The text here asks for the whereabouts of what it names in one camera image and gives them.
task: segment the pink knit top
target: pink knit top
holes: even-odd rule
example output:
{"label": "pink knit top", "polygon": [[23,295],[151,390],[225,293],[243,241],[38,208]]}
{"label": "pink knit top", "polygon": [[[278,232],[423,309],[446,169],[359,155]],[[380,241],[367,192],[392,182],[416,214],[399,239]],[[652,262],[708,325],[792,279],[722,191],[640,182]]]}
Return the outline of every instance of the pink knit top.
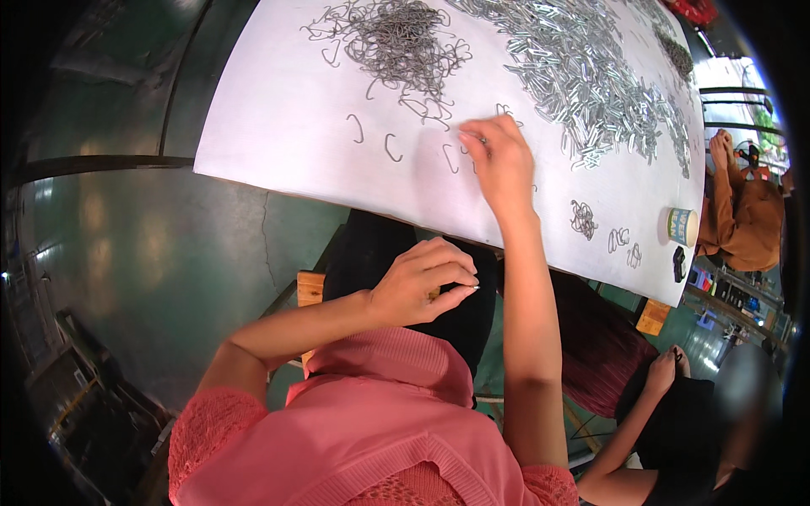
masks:
{"label": "pink knit top", "polygon": [[578,504],[571,473],[520,468],[471,409],[452,346],[407,329],[318,348],[268,413],[245,392],[195,395],[174,426],[169,497],[187,504]]}

